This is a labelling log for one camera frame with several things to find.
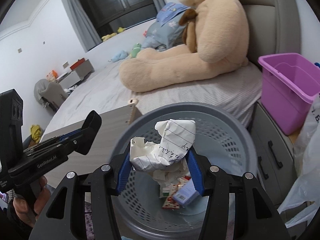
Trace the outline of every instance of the window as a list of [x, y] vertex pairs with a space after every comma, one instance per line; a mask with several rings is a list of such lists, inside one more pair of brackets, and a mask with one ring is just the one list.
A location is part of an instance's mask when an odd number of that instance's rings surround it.
[[102, 37], [157, 15], [153, 0], [80, 0], [84, 11]]

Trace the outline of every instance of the gray headboard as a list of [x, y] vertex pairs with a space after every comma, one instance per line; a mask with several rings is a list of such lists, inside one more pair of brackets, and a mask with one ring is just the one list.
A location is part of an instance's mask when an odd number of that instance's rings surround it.
[[248, 58], [301, 50], [300, 19], [295, 0], [240, 0], [250, 26]]

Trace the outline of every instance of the pink plastic bin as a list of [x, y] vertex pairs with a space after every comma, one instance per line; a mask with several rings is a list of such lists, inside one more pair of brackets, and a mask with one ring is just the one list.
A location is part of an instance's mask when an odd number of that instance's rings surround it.
[[262, 104], [286, 135], [300, 128], [320, 92], [320, 68], [297, 53], [260, 57]]

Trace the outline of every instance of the wall socket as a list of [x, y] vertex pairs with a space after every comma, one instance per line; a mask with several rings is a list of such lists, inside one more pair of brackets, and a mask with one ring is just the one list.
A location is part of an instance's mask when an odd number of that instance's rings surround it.
[[66, 67], [68, 67], [68, 66], [69, 66], [69, 63], [68, 63], [68, 62], [66, 62], [66, 63], [65, 63], [65, 64], [63, 64], [62, 66], [63, 66], [63, 68], [66, 68]]

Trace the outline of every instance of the crumpled paper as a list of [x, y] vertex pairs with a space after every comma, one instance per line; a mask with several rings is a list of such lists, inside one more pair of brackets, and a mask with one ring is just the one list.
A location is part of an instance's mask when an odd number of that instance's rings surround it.
[[130, 162], [136, 171], [148, 172], [162, 187], [177, 184], [188, 172], [185, 156], [196, 137], [193, 120], [157, 122], [160, 144], [146, 142], [142, 137], [131, 139]]

